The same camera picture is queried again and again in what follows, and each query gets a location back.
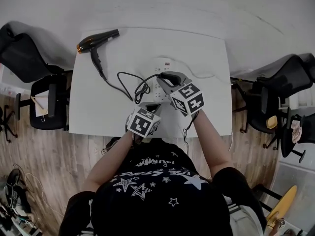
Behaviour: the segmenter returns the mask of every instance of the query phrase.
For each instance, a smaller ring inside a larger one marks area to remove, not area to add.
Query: wooden floor
[[[233,108],[244,105],[241,97],[232,91]],[[13,106],[13,98],[0,95],[0,106]],[[30,126],[28,108],[21,109],[20,121],[11,119],[11,127],[18,138],[12,143],[5,141],[4,133],[0,133],[0,176],[7,175],[13,164],[20,165],[25,173],[36,175],[43,187],[47,203],[60,213],[65,212],[68,199],[80,190],[80,185],[88,175],[91,167],[101,157],[101,150],[110,137],[75,135],[57,131],[36,130]],[[231,154],[235,167],[247,178],[250,186],[263,183],[271,184],[278,152],[263,149],[262,145],[270,139],[269,135],[259,133],[249,127],[247,134],[239,129],[245,125],[246,112],[233,114],[233,145]],[[230,145],[231,136],[223,137]],[[165,139],[167,142],[185,148],[183,139]],[[210,171],[205,162],[198,139],[189,139],[189,156],[198,172],[208,178]],[[29,176],[32,182],[29,202],[36,216],[37,225],[44,235],[57,235],[62,217],[51,211],[43,202],[40,184]]]

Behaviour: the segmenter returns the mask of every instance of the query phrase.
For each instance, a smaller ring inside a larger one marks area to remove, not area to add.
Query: white tabletop
[[[89,31],[82,38],[109,29]],[[152,61],[167,56],[176,62],[174,70],[183,72],[204,92],[203,110],[220,135],[230,135],[232,127],[229,67],[224,40],[204,35],[165,29],[119,29],[120,37],[98,49],[99,58],[110,83],[120,87],[117,72],[125,71],[147,78],[156,72]],[[121,75],[131,96],[140,80]],[[153,101],[152,93],[142,102]],[[77,54],[71,85],[69,131],[77,134],[122,136],[127,116],[135,103],[109,87],[93,66],[90,54]],[[161,124],[153,137],[182,138],[190,123],[169,103],[163,103]],[[196,137],[192,126],[187,137]]]

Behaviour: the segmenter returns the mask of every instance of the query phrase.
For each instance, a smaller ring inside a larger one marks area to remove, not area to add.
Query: sleeve
[[[79,236],[82,231],[93,229],[89,225],[94,197],[95,192],[84,191],[70,198],[59,229],[59,236]]]
[[[213,184],[223,195],[230,197],[233,203],[252,208],[265,230],[267,222],[261,205],[242,173],[235,168],[224,168],[214,176]]]

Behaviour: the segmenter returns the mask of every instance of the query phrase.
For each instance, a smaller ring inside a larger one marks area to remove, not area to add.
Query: cable
[[[200,76],[194,74],[194,72],[192,71],[192,69],[190,68],[190,66],[187,63],[185,63],[184,61],[181,61],[181,60],[177,60],[177,59],[175,59],[173,57],[170,57],[168,55],[161,55],[161,56],[158,56],[157,58],[167,58],[167,59],[170,59],[172,61],[175,61],[175,62],[183,64],[191,72],[192,76],[194,76],[197,79],[209,79],[209,78],[216,77],[222,83],[231,85],[231,81],[229,81],[229,82],[224,81],[219,76],[217,76],[217,75],[215,75],[213,73],[211,75],[208,75],[208,76],[200,77]]]
[[[187,146],[187,155],[188,155],[188,152],[189,152],[189,144],[188,144],[188,142],[186,142],[187,132],[188,132],[188,130],[190,129],[192,123],[196,120],[198,114],[199,114],[199,111],[197,111],[196,114],[195,114],[195,116],[191,119],[191,122],[190,122],[190,124],[188,125],[188,127],[183,129],[183,133],[184,133],[184,143],[185,143],[186,146]]]
[[[111,149],[116,144],[116,142],[118,142],[118,141],[119,140],[116,140],[110,147],[103,148],[101,151],[102,155],[105,155],[109,151],[109,149]]]
[[[23,171],[23,169],[22,169],[22,167],[21,167],[20,165],[14,163],[14,164],[13,164],[13,167],[15,167],[15,166],[17,166],[18,168],[20,168],[20,169],[22,170],[22,172],[23,172],[23,174],[24,174],[24,178],[25,178],[26,187],[28,186],[28,182],[31,184],[31,181],[28,179],[27,175],[33,176],[33,177],[39,182],[40,187],[41,187],[41,189],[42,189],[41,196],[42,196],[42,199],[43,199],[43,202],[45,203],[45,205],[46,205],[50,210],[54,211],[55,213],[57,213],[57,214],[59,214],[61,217],[63,217],[63,215],[62,215],[60,212],[58,212],[58,211],[52,209],[52,208],[50,207],[50,205],[46,203],[46,201],[45,201],[45,199],[44,199],[44,187],[43,187],[43,185],[41,184],[40,180],[39,180],[35,175],[33,175],[32,173],[26,173],[26,174],[25,174],[24,171]]]
[[[230,148],[228,149],[229,152],[230,152],[230,150],[232,148],[232,144],[233,144],[233,131],[232,131],[232,141],[231,141],[231,144],[230,144]]]
[[[108,80],[107,80],[107,78],[105,77],[103,71],[100,71],[99,74],[100,74],[100,76],[103,78],[103,80],[104,80],[110,87],[112,87],[112,88],[114,88],[114,89],[116,89],[116,90],[122,92],[122,93],[123,93],[125,96],[127,96],[127,98],[128,98],[129,100],[131,100],[131,101],[133,101],[133,98],[132,98],[132,96],[130,95],[128,89],[127,89],[127,88],[125,87],[125,85],[123,84],[123,82],[122,82],[122,80],[120,79],[119,75],[120,75],[120,74],[126,74],[126,75],[130,75],[130,76],[133,76],[133,77],[136,77],[136,78],[140,79],[140,80],[141,80],[141,83],[138,85],[138,87],[137,87],[136,90],[134,91],[134,94],[135,94],[134,102],[135,102],[136,104],[140,104],[143,95],[144,95],[144,94],[149,94],[150,91],[151,91],[151,89],[150,89],[149,85],[146,83],[146,81],[148,81],[149,79],[151,79],[151,78],[153,78],[153,77],[155,77],[155,76],[158,76],[158,74],[154,74],[154,75],[152,75],[152,76],[150,76],[150,77],[148,77],[148,78],[146,78],[146,79],[144,80],[144,79],[142,79],[140,76],[137,76],[137,75],[134,75],[134,74],[131,74],[131,73],[119,72],[119,73],[117,73],[117,78],[118,78],[120,84],[121,84],[121,85],[123,86],[123,88],[124,88],[124,90],[122,90],[121,88],[118,88],[118,87],[114,86],[113,84],[111,84],[110,82],[108,82]]]
[[[45,199],[44,199],[44,187],[43,187],[43,185],[41,184],[40,180],[39,180],[35,175],[33,175],[32,173],[26,173],[26,174],[25,174],[25,177],[26,177],[27,175],[31,175],[32,177],[34,177],[34,178],[38,181],[38,183],[39,183],[39,185],[40,185],[40,187],[41,187],[41,189],[42,189],[41,196],[42,196],[42,199],[43,199],[45,205],[46,205],[50,210],[54,211],[55,213],[57,213],[57,214],[59,214],[61,217],[63,217],[63,215],[62,215],[60,212],[58,212],[58,211],[52,209],[52,208],[50,207],[50,205],[46,203],[46,201],[45,201]]]

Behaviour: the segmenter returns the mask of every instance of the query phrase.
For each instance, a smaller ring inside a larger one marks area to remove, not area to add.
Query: chair
[[[15,117],[20,119],[20,108],[30,106],[30,123],[37,129],[69,129],[67,123],[66,106],[69,104],[70,88],[66,89],[67,79],[65,75],[50,75],[36,81],[31,88],[31,96],[48,91],[48,113],[36,117],[36,105],[31,100],[21,100],[21,94],[15,98]]]
[[[280,129],[279,133],[276,135],[281,140],[281,152],[283,157],[287,157],[291,152],[298,155],[300,157],[299,163],[304,159],[306,151],[298,152],[294,150],[295,143],[292,141],[292,132],[291,128],[293,120],[300,121],[300,125],[302,127],[302,135],[300,140],[297,142],[299,144],[303,143],[312,143],[315,144],[315,114],[310,116],[299,116],[294,115],[291,116],[291,109],[288,108],[287,114],[283,116],[287,119],[286,124]]]
[[[304,63],[304,68],[309,76],[310,80],[314,83],[315,82],[315,58],[311,53],[305,53],[299,55]]]
[[[269,129],[266,124],[266,120],[272,116],[277,116],[279,111],[279,99],[276,95],[269,93],[266,113],[261,111],[262,108],[262,87],[259,83],[254,82],[252,89],[249,93],[244,92],[238,84],[232,86],[233,89],[237,89],[243,100],[245,101],[245,107],[233,110],[234,113],[247,110],[247,119],[245,129],[240,129],[241,133],[246,133],[248,124],[254,129],[267,133],[273,134],[276,128]]]
[[[8,24],[0,29],[0,63],[24,83],[68,72],[56,65],[46,64],[31,37],[26,33],[13,36]]]
[[[293,55],[272,77],[258,77],[257,81],[280,99],[286,99],[299,91],[309,89],[313,85],[306,70],[307,65],[302,59]]]
[[[4,114],[3,114],[2,108],[0,108],[0,132],[3,131],[2,127],[1,127],[1,125],[2,125],[2,126],[4,126],[4,132],[5,132],[6,141],[7,141],[8,143],[10,143],[11,140],[8,139],[8,133],[7,133],[8,131],[9,131],[15,138],[17,138],[18,136],[12,132],[11,128],[10,128],[9,125],[8,125],[8,122],[9,122],[9,120],[10,120],[12,114],[14,114],[14,112],[11,111],[11,113],[9,113],[9,115],[6,116],[6,110],[7,110],[8,108],[9,108],[9,106],[7,106],[7,105],[4,106]]]
[[[31,88],[32,97],[49,91],[48,113],[38,117],[35,103],[31,99],[21,101],[21,95],[17,94],[14,105],[16,119],[20,119],[20,108],[29,105],[32,127],[68,130],[66,105],[69,104],[70,88],[66,89],[67,79],[63,73],[72,71],[46,64],[31,37],[25,33],[14,36],[8,24],[0,29],[0,62],[21,81],[35,81]]]

